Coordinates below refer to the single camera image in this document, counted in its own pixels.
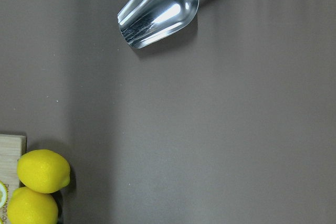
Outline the lemon slice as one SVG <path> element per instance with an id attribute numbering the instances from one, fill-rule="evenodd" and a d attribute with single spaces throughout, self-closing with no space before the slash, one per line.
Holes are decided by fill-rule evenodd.
<path id="1" fill-rule="evenodd" d="M 0 182 L 0 194 L 0 208 L 2 208 L 6 204 L 8 198 L 8 190 L 3 182 Z"/>

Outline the bamboo cutting board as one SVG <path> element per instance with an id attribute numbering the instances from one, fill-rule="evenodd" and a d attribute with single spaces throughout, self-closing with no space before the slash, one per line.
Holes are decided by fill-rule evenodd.
<path id="1" fill-rule="evenodd" d="M 7 191 L 6 202 L 1 205 L 1 223 L 10 223 L 7 206 L 13 191 L 20 187 L 17 162 L 26 153 L 26 144 L 26 136 L 1 134 L 1 186 Z"/>

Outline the metal scoop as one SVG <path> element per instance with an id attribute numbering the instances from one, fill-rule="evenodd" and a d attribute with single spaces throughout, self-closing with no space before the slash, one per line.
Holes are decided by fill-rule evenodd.
<path id="1" fill-rule="evenodd" d="M 146 47 L 186 27 L 200 0 L 129 0 L 118 13 L 118 26 L 127 44 Z"/>

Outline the yellow lemon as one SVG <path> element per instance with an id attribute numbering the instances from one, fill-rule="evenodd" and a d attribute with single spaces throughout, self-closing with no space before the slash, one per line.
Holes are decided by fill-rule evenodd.
<path id="1" fill-rule="evenodd" d="M 57 223 L 58 206 L 52 195 L 21 187 L 12 194 L 7 216 L 10 223 Z"/>
<path id="2" fill-rule="evenodd" d="M 30 151 L 18 160 L 17 175 L 28 188 L 51 194 L 70 183 L 70 165 L 60 154 L 51 150 Z"/>

